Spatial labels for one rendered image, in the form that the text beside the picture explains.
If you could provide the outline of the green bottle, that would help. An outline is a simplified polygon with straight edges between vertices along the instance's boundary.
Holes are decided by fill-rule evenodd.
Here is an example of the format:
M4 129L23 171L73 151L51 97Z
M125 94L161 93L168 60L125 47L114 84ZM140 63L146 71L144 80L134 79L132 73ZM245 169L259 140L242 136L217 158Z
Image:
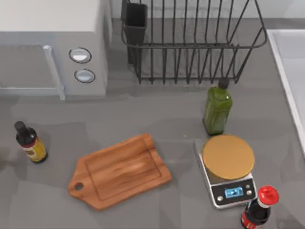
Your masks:
M229 80L221 78L218 85L209 88L203 115L203 124L208 135L224 132L233 100L228 92Z

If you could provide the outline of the wooden cutting board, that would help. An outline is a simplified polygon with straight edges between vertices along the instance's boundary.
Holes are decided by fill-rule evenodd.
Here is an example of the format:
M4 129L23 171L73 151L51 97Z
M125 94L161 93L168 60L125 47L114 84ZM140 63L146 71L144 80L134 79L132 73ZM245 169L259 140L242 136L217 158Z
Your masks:
M171 179L153 139L144 133L80 157L68 193L104 210Z

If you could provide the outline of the round microwave knob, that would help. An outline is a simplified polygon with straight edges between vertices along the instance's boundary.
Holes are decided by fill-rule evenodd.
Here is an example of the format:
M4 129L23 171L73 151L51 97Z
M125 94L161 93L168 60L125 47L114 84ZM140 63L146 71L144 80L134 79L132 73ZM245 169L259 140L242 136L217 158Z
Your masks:
M74 61L76 63L85 64L91 60L92 54L90 53L89 50L87 50L83 47L78 47L78 48L69 50L69 57L72 61Z
M77 70L74 78L80 83L92 83L95 80L95 74L89 69Z

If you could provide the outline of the silver kitchen scale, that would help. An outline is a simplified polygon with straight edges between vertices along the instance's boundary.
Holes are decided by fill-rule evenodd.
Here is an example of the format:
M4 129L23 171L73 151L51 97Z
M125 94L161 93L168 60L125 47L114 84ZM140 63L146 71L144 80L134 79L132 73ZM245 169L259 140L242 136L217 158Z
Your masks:
M216 209L246 205L257 197L252 175L254 152L234 135L216 135L196 140L194 152Z

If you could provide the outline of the black utensil holder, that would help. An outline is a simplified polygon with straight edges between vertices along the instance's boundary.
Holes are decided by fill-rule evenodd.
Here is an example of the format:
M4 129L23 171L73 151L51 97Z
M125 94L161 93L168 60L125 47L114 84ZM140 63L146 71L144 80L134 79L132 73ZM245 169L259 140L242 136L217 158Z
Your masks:
M138 64L138 53L144 42L145 30L147 27L148 7L143 3L132 3L129 0L122 0L121 20L126 38L128 64Z

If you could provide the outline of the dark bottle with yellow label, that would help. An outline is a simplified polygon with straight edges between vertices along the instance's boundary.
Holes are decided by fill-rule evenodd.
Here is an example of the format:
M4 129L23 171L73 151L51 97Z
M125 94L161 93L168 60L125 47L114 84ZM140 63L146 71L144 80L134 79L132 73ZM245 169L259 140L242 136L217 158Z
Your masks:
M16 141L21 146L25 154L33 163L42 163L48 157L46 148L36 131L26 126L23 121L17 121L14 124L16 133Z

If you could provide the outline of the pale microwave oven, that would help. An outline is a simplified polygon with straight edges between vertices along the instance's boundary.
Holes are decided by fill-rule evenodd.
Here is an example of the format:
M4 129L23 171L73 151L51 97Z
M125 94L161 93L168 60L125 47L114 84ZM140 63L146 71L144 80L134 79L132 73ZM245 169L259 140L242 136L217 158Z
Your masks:
M68 96L105 96L112 39L110 0L0 0L0 96L52 96L55 88L42 47L50 45ZM79 64L69 50L90 51ZM74 78L95 74L92 83Z

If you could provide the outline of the dark bottle with red cap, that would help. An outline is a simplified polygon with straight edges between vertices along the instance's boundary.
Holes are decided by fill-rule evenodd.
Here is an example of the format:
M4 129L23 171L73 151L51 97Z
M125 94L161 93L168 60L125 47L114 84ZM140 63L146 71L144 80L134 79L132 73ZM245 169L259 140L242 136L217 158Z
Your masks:
M279 193L273 186L259 188L257 198L251 200L241 215L244 229L259 229L269 219L271 206L279 201Z

